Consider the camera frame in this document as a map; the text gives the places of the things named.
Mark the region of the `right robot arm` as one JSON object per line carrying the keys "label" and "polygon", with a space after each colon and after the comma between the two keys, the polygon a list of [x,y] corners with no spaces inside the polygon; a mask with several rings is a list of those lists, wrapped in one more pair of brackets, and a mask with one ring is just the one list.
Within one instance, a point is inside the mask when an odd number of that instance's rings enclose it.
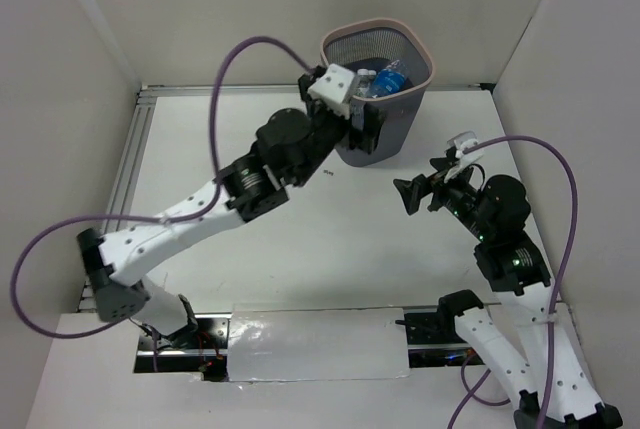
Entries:
{"label": "right robot arm", "polygon": [[522,183],[504,174],[479,189],[472,168],[454,177],[451,158],[434,158],[435,173],[396,179],[408,214],[424,198],[429,210],[449,210],[477,239],[476,264],[516,327],[516,349],[496,328],[471,290],[440,298],[436,328],[448,341],[471,345],[506,392],[518,428],[619,428],[619,410],[604,402],[590,384],[564,327],[549,305],[553,279],[538,247],[525,231],[531,212]]}

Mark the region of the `crushed blue cap bottle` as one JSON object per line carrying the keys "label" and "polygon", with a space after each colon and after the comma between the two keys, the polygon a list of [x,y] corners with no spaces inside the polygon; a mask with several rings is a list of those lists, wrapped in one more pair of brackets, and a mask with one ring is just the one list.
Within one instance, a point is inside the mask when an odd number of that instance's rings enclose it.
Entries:
{"label": "crushed blue cap bottle", "polygon": [[367,96],[381,98],[398,93],[405,85],[409,69],[402,60],[389,62],[371,83]]}

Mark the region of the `green white label bottle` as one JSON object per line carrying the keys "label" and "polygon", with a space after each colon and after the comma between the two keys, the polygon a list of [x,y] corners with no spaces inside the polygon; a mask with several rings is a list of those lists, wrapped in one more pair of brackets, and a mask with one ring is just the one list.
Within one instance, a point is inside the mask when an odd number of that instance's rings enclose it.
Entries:
{"label": "green white label bottle", "polygon": [[353,96],[366,99],[369,96],[370,88],[377,76],[375,70],[370,69],[358,69],[356,72],[356,88]]}

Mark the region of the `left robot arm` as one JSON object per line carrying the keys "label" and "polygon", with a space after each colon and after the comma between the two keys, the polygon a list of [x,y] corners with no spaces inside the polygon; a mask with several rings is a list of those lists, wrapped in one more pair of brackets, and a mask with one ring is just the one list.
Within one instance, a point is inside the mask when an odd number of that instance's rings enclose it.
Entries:
{"label": "left robot arm", "polygon": [[236,229],[288,200],[288,186],[305,185],[350,131],[349,109],[369,89],[373,72],[331,64],[298,81],[304,110],[275,112],[256,132],[249,152],[199,190],[145,223],[77,237],[101,321],[136,320],[176,348],[196,339],[198,321],[183,295],[148,278],[164,261]]}

